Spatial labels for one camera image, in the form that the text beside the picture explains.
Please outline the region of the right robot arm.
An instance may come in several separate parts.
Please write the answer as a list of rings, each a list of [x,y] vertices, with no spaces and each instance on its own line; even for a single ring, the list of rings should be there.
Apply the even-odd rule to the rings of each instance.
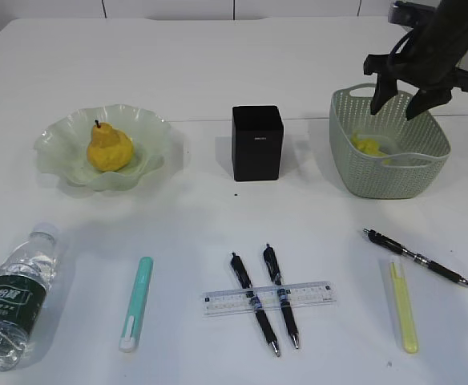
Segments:
[[[405,110],[408,120],[449,103],[455,87],[468,92],[468,71],[458,67],[468,51],[468,1],[441,1],[436,7],[394,1],[388,21],[409,31],[390,53],[365,59],[364,74],[377,74],[371,114],[397,95],[398,81],[418,89]]]

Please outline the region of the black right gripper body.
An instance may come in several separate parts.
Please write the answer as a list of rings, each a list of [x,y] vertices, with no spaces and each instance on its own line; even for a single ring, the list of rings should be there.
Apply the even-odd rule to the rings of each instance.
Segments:
[[[388,54],[369,54],[366,75],[394,87],[398,80],[423,91],[457,87],[468,91],[468,70],[458,62],[468,51],[468,19],[414,22]]]

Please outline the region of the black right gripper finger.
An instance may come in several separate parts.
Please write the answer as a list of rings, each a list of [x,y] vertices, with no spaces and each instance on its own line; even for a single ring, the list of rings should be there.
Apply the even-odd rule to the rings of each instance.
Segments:
[[[397,80],[391,75],[378,74],[375,92],[370,104],[370,114],[375,116],[396,95]]]
[[[407,93],[409,101],[405,109],[405,117],[412,120],[429,111],[431,108],[449,103],[452,99],[450,87],[431,87],[419,89],[414,95]]]

